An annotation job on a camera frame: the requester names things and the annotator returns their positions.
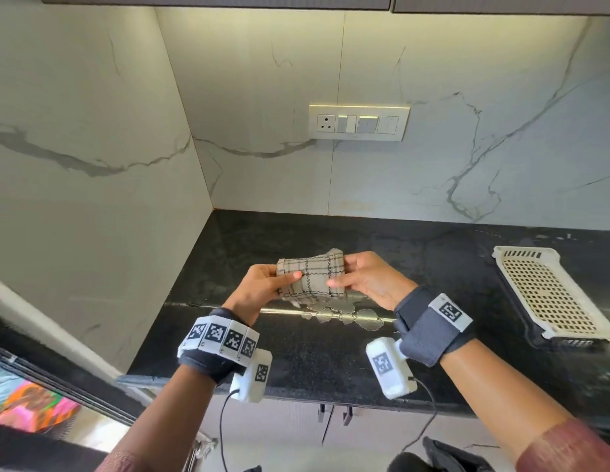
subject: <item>person's right hand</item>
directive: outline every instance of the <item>person's right hand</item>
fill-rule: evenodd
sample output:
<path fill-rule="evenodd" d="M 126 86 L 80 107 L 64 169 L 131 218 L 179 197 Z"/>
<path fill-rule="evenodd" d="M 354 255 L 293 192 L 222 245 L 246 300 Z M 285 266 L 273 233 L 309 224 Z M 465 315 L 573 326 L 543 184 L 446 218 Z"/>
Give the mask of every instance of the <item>person's right hand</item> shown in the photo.
<path fill-rule="evenodd" d="M 344 256 L 347 273 L 330 278 L 327 285 L 343 286 L 370 296 L 380 307 L 395 307 L 418 285 L 392 268 L 374 252 L 352 253 Z"/>

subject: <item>plaid cloth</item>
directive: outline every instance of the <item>plaid cloth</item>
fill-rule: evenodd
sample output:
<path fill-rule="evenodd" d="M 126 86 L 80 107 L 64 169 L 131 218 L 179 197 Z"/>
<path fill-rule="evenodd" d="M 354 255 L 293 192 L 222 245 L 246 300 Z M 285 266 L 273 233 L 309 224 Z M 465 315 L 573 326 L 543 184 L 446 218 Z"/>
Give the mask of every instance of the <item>plaid cloth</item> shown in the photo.
<path fill-rule="evenodd" d="M 324 255 L 309 258 L 280 259 L 277 276 L 301 271 L 303 276 L 291 285 L 279 290 L 281 298 L 303 305 L 311 305 L 318 298 L 345 298 L 344 287 L 330 288 L 327 280 L 344 273 L 344 253 L 332 248 Z"/>

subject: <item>white plastic basket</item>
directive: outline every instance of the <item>white plastic basket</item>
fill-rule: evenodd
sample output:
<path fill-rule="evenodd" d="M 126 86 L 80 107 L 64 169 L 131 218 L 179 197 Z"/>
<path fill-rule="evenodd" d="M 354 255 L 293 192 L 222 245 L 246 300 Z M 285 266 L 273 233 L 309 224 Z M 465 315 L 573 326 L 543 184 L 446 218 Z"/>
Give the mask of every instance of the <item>white plastic basket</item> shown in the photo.
<path fill-rule="evenodd" d="M 610 341 L 610 321 L 562 268 L 556 250 L 496 246 L 493 258 L 545 339 Z"/>

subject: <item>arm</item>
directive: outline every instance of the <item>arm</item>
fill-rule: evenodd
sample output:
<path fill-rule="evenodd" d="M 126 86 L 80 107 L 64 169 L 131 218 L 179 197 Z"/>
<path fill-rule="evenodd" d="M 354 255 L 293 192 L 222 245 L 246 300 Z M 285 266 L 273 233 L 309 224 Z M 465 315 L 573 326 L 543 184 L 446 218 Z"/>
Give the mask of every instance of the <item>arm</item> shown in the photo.
<path fill-rule="evenodd" d="M 277 289 L 302 275 L 276 277 L 276 265 L 253 265 L 224 303 L 252 326 L 263 305 L 277 298 Z M 181 365 L 163 390 L 104 459 L 98 472 L 179 472 L 200 429 L 215 382 Z"/>
<path fill-rule="evenodd" d="M 348 273 L 329 280 L 328 285 L 361 291 L 382 308 L 394 310 L 417 288 L 376 253 L 347 255 L 344 262 Z M 440 364 L 519 470 L 610 470 L 610 462 L 595 462 L 610 461 L 608 445 L 480 341 L 472 340 L 445 354 Z M 569 441 L 565 440 L 566 429 L 571 434 Z"/>

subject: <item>sleeve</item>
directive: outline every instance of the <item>sleeve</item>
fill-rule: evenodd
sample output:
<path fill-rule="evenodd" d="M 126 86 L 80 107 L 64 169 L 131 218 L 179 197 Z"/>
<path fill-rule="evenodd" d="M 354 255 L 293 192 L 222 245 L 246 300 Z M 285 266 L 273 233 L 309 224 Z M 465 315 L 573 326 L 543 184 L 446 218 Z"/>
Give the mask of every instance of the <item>sleeve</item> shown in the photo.
<path fill-rule="evenodd" d="M 609 472 L 610 446 L 577 419 L 559 424 L 532 442 L 517 472 Z"/>
<path fill-rule="evenodd" d="M 95 472 L 153 472 L 153 470 L 129 452 L 112 451 Z"/>

